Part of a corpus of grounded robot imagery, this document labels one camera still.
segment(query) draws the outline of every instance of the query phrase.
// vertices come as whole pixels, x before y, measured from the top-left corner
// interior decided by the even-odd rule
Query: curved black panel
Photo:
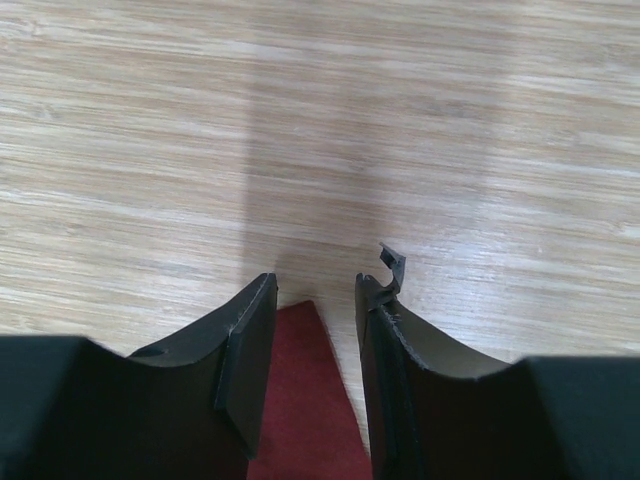
[[[392,271],[356,279],[376,480],[640,478],[640,359],[505,364],[401,305]]]
[[[122,358],[81,337],[0,337],[3,479],[244,479],[275,276]]]

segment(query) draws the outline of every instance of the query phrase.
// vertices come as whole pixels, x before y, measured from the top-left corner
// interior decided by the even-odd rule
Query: wooden floor
[[[633,5],[2,2],[0,331],[128,353],[275,270],[361,414],[384,241],[476,348],[638,354]]]

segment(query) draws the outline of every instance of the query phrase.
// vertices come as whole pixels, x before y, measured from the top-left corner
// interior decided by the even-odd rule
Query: red mat
[[[278,312],[249,480],[371,480],[355,414],[313,302]]]

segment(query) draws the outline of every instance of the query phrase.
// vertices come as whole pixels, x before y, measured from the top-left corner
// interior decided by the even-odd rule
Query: wood grain
[[[261,271],[506,360],[640,352],[632,0],[0,3],[0,331],[121,353]]]

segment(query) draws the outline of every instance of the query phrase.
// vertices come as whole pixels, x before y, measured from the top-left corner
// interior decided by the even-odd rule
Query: red carpet
[[[258,458],[249,480],[371,480],[329,339],[312,302],[278,312]]]

